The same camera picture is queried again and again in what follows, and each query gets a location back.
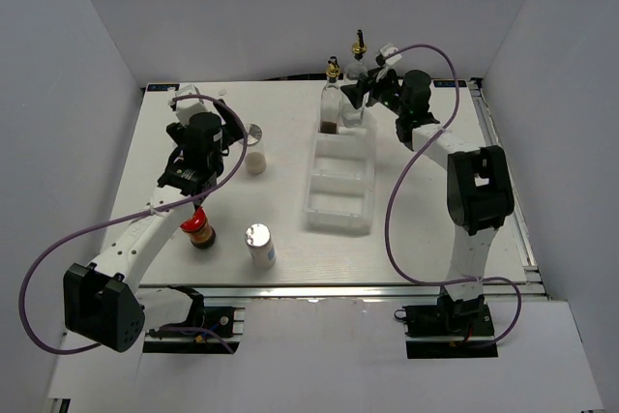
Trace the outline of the glass pourer bottle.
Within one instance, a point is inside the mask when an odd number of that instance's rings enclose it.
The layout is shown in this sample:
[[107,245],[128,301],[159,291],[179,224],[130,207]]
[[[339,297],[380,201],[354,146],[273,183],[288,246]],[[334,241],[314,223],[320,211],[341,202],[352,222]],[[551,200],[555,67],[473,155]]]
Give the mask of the glass pourer bottle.
[[[356,85],[360,75],[368,72],[364,59],[366,52],[367,44],[364,33],[361,29],[358,29],[356,42],[352,45],[353,59],[344,68],[342,88],[347,85]],[[346,128],[360,126],[363,122],[363,115],[364,109],[362,107],[355,109],[351,101],[345,95],[342,95],[341,121]]]

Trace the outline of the glass bottle dark sauce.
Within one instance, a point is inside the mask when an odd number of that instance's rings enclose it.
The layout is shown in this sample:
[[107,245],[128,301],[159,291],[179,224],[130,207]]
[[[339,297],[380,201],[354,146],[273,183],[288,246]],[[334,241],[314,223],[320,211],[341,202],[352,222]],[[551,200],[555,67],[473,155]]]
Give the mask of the glass bottle dark sauce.
[[339,128],[341,112],[341,92],[339,89],[339,62],[336,56],[331,56],[327,62],[327,81],[321,91],[319,131],[325,134],[335,134]]

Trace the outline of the tall jar silver lid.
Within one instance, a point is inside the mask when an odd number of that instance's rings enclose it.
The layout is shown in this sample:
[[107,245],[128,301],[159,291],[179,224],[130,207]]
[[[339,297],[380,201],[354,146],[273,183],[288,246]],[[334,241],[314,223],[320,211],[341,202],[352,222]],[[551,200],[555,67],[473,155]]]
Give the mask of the tall jar silver lid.
[[248,174],[260,175],[267,168],[263,131],[254,123],[246,124],[245,129],[248,133],[248,148],[244,157],[244,165]]

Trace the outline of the white shaker blue label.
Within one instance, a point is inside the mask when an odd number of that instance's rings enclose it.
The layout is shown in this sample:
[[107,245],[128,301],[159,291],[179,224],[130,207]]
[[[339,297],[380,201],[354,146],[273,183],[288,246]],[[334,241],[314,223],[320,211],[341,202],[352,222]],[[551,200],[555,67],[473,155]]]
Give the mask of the white shaker blue label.
[[263,223],[255,223],[245,232],[245,243],[255,266],[272,267],[277,258],[269,228]]

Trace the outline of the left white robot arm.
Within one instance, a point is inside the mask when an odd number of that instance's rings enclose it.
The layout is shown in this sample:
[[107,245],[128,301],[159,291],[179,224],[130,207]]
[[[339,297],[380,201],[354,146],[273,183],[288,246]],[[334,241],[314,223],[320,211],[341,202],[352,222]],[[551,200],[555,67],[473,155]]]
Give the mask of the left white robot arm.
[[205,196],[230,179],[224,154],[245,136],[241,120],[224,105],[166,131],[176,146],[140,218],[89,264],[74,264],[63,277],[66,328],[117,352],[151,330],[192,335],[202,328],[204,304],[196,291],[179,285],[143,289],[140,283]]

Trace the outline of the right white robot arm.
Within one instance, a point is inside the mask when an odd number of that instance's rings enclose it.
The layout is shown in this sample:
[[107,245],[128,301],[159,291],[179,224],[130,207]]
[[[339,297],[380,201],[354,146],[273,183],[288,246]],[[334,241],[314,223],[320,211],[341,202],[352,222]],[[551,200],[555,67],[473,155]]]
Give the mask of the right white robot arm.
[[431,78],[414,70],[399,79],[390,70],[361,74],[341,88],[344,100],[356,109],[380,103],[396,116],[398,140],[442,167],[447,176],[446,201],[455,225],[450,268],[441,284],[447,301],[436,311],[438,326],[456,335],[468,327],[482,304],[483,278],[490,246],[512,214],[515,200],[504,150],[466,142],[432,115]]

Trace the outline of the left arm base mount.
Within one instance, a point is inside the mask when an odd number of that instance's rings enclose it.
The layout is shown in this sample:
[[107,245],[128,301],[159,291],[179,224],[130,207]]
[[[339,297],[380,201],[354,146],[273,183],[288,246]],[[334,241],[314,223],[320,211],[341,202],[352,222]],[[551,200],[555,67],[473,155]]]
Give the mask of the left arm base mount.
[[138,301],[145,315],[145,353],[232,355],[239,348],[243,308],[210,304],[186,286],[142,289]]

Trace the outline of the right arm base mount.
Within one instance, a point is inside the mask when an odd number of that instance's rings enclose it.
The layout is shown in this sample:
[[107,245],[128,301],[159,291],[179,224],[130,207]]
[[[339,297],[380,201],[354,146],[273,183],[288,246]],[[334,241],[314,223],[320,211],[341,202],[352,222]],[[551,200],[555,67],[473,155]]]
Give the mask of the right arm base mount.
[[394,311],[404,326],[409,360],[489,359],[498,356],[494,325],[485,298],[453,301],[442,294],[431,305]]

